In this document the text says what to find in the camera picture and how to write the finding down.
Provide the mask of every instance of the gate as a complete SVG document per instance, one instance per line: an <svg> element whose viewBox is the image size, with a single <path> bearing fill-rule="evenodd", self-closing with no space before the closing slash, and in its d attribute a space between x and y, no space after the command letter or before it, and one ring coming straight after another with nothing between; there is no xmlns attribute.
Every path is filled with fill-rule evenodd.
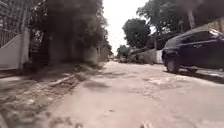
<svg viewBox="0 0 224 128"><path fill-rule="evenodd" d="M0 70L18 69L27 61L32 0L0 0Z"/></svg>

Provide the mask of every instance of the car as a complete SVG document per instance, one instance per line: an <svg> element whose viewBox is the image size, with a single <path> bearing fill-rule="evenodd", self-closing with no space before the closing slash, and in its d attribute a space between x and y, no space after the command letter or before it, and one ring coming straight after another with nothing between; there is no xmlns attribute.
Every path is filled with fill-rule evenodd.
<svg viewBox="0 0 224 128"><path fill-rule="evenodd" d="M119 58L119 63L127 63L127 58L124 57L124 56L121 56L121 57Z"/></svg>
<svg viewBox="0 0 224 128"><path fill-rule="evenodd" d="M224 69L224 34L213 29L186 32L165 45L162 60L170 73Z"/></svg>

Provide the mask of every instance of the tree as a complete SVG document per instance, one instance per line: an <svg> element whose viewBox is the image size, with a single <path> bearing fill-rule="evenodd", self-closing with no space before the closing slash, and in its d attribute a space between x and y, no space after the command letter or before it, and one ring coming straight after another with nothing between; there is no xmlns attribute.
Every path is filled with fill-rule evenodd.
<svg viewBox="0 0 224 128"><path fill-rule="evenodd" d="M40 36L38 41L47 51L49 44L59 41L67 59L72 59L73 46L83 59L86 48L107 40L102 0L35 0L31 16L33 38Z"/></svg>
<svg viewBox="0 0 224 128"><path fill-rule="evenodd" d="M188 1L149 0L137 14L148 19L148 24L155 26L159 34L187 31L223 16L222 0Z"/></svg>
<svg viewBox="0 0 224 128"><path fill-rule="evenodd" d="M117 57L128 57L128 54L130 52L130 49L126 45L120 45L120 47L117 49Z"/></svg>
<svg viewBox="0 0 224 128"><path fill-rule="evenodd" d="M155 26L159 34L167 31L181 31L179 25L183 21L183 29L188 29L187 15L181 11L175 0L149 0L145 6L137 10L139 16L149 20L148 24Z"/></svg>
<svg viewBox="0 0 224 128"><path fill-rule="evenodd" d="M151 33L150 27L145 20L130 19L123 26L125 39L131 47L143 48L148 42L148 36Z"/></svg>

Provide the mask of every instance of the road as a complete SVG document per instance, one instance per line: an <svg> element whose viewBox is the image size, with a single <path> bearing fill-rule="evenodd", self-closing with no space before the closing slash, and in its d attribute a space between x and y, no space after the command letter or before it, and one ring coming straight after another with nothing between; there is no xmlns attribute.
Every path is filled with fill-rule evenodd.
<svg viewBox="0 0 224 128"><path fill-rule="evenodd" d="M181 74L107 63L49 107L46 122L55 128L224 128L221 78Z"/></svg>

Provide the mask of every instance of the car wheel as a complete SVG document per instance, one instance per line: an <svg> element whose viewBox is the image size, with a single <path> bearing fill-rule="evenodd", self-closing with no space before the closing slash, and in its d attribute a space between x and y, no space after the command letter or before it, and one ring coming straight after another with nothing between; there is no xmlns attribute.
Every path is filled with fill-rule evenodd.
<svg viewBox="0 0 224 128"><path fill-rule="evenodd" d="M187 69L188 72L190 72L191 74L196 73L198 70L197 69Z"/></svg>
<svg viewBox="0 0 224 128"><path fill-rule="evenodd" d="M177 60L168 60L166 68L167 68L167 71L170 73L178 73L180 69L180 65Z"/></svg>

